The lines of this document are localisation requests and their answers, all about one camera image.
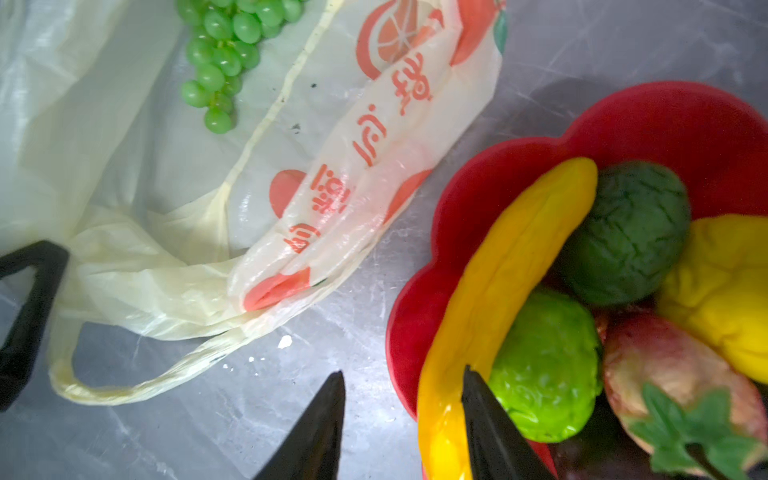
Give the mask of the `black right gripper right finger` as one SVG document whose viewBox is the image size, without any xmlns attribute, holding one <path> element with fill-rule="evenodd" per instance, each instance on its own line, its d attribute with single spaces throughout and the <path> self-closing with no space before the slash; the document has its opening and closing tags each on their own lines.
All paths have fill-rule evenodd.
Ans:
<svg viewBox="0 0 768 480">
<path fill-rule="evenodd" d="M 463 374 L 471 473 L 475 480 L 554 480 L 555 476 L 508 417 L 481 375 Z"/>
</svg>

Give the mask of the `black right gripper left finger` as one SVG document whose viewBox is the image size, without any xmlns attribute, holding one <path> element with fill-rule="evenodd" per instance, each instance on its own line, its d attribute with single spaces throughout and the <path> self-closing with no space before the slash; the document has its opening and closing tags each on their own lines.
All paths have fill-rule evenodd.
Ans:
<svg viewBox="0 0 768 480">
<path fill-rule="evenodd" d="M 343 373 L 331 373 L 254 480 L 336 480 L 346 403 Z"/>
</svg>

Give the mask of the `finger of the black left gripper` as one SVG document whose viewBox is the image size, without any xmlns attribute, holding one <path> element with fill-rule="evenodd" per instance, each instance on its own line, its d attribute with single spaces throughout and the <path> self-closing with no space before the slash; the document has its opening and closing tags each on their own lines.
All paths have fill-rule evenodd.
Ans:
<svg viewBox="0 0 768 480">
<path fill-rule="evenodd" d="M 47 321 L 69 262 L 69 252 L 41 240 L 1 258 L 3 278 L 26 268 L 34 282 L 1 348 L 1 410 L 7 411 L 25 388 L 34 370 Z"/>
</svg>

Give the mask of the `light green fake fruit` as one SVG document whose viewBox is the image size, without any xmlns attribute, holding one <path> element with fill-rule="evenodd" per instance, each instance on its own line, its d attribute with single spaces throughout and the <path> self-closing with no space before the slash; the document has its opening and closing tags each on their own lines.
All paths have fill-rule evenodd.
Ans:
<svg viewBox="0 0 768 480">
<path fill-rule="evenodd" d="M 500 348 L 488 386 L 524 438 L 560 443 L 578 434 L 602 392 L 602 343 L 591 312 L 535 289 Z"/>
</svg>

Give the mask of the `red fake strawberry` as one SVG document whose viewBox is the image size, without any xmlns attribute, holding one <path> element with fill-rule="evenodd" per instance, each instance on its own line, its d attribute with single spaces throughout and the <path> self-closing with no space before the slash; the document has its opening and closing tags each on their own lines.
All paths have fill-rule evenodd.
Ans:
<svg viewBox="0 0 768 480">
<path fill-rule="evenodd" d="M 608 403 L 655 473 L 746 479 L 767 460 L 767 411 L 756 385 L 670 321 L 612 321 L 603 352 Z"/>
</svg>

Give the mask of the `yellow printed plastic bag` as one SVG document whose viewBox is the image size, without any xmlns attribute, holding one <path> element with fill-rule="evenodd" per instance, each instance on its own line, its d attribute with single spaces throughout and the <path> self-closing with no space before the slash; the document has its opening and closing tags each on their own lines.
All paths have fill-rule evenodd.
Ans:
<svg viewBox="0 0 768 480">
<path fill-rule="evenodd" d="M 53 390 L 144 401 L 343 283 L 490 102 L 502 1 L 302 1 L 210 132 L 177 1 L 1 5 L 1 250 L 69 254 Z"/>
</svg>

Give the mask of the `orange yellow fake banana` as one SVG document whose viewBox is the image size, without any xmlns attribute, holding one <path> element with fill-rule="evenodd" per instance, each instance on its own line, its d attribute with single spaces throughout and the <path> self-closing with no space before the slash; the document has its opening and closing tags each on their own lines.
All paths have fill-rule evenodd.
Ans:
<svg viewBox="0 0 768 480">
<path fill-rule="evenodd" d="M 552 168 L 501 213 L 467 264 L 419 380 L 418 441 L 429 478 L 471 478 L 464 370 L 489 378 L 521 307 L 589 213 L 597 182 L 597 166 L 588 158 Z"/>
</svg>

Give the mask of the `green fake lime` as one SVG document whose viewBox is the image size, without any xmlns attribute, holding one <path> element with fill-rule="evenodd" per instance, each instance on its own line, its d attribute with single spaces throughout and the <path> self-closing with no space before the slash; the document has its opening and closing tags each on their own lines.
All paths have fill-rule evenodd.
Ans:
<svg viewBox="0 0 768 480">
<path fill-rule="evenodd" d="M 605 168 L 592 209 L 564 245 L 556 271 L 591 306 L 637 302 L 678 261 L 691 220 L 687 188 L 671 169 L 646 161 Z"/>
</svg>

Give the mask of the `yellow fake lemon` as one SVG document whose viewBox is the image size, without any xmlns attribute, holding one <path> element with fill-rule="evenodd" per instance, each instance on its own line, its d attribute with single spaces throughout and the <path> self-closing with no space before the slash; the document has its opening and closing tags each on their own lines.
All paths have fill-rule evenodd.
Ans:
<svg viewBox="0 0 768 480">
<path fill-rule="evenodd" d="M 690 225 L 656 310 L 752 380 L 767 382 L 767 218 L 727 214 Z"/>
</svg>

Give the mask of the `red flower-shaped plate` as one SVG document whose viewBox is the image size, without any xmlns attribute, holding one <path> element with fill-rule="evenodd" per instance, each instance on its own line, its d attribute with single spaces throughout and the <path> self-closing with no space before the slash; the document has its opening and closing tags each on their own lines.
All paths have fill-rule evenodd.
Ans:
<svg viewBox="0 0 768 480">
<path fill-rule="evenodd" d="M 671 169 L 687 188 L 691 224 L 727 214 L 767 218 L 767 123 L 746 103 L 701 84 L 632 87 L 582 114 L 560 138 L 513 140 L 484 151 L 454 176 L 444 192 L 434 217 L 431 262 L 401 292 L 387 330 L 393 384 L 417 423 L 422 367 L 467 264 L 518 195 L 552 168 L 580 157 L 594 161 L 598 176 L 601 170 L 628 161 Z M 525 439 L 555 479 L 674 475 L 651 470 L 648 454 L 627 435 L 610 407 L 602 372 L 609 324 L 636 312 L 662 317 L 655 301 L 662 283 L 634 303 L 591 306 L 556 271 L 563 247 L 531 293 L 537 288 L 554 290 L 591 312 L 602 343 L 603 388 L 592 416 L 575 436 L 552 444 Z"/>
</svg>

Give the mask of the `green fake grape bunch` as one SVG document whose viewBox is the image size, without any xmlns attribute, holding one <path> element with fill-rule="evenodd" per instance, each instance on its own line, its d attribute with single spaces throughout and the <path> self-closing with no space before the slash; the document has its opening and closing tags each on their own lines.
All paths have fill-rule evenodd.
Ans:
<svg viewBox="0 0 768 480">
<path fill-rule="evenodd" d="M 206 128 L 225 134 L 236 123 L 234 97 L 242 76 L 261 61 L 259 44 L 278 36 L 287 23 L 299 21 L 299 0 L 180 0 L 181 20 L 190 28 L 187 61 L 195 77 L 182 84 L 180 94 L 189 106 L 203 109 Z"/>
</svg>

